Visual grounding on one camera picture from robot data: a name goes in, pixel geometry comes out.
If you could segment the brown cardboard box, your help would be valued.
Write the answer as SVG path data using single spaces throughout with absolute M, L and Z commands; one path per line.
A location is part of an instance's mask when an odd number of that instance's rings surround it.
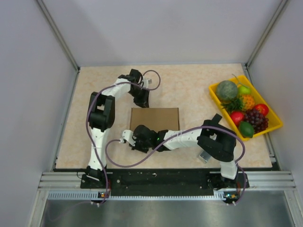
M 134 131 L 139 125 L 156 132 L 179 131 L 178 108 L 132 108 L 130 130 Z

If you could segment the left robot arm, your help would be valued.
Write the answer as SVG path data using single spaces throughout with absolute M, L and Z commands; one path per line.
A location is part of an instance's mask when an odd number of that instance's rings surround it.
M 91 93 L 86 116 L 86 131 L 91 142 L 90 160 L 85 176 L 96 187 L 108 188 L 105 146 L 116 116 L 116 101 L 129 93 L 133 102 L 142 108 L 149 107 L 150 80 L 144 73 L 131 69 L 128 75 L 120 75 L 114 84 L 99 92 Z

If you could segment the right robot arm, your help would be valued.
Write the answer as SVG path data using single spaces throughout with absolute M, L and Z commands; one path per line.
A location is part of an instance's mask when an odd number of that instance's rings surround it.
M 173 151 L 179 148 L 199 147 L 203 153 L 220 163 L 221 176 L 209 180 L 216 189 L 232 187 L 238 182 L 239 160 L 245 154 L 245 145 L 236 133 L 214 120 L 205 120 L 202 126 L 185 131 L 154 131 L 139 125 L 124 138 L 134 150 L 148 152 Z

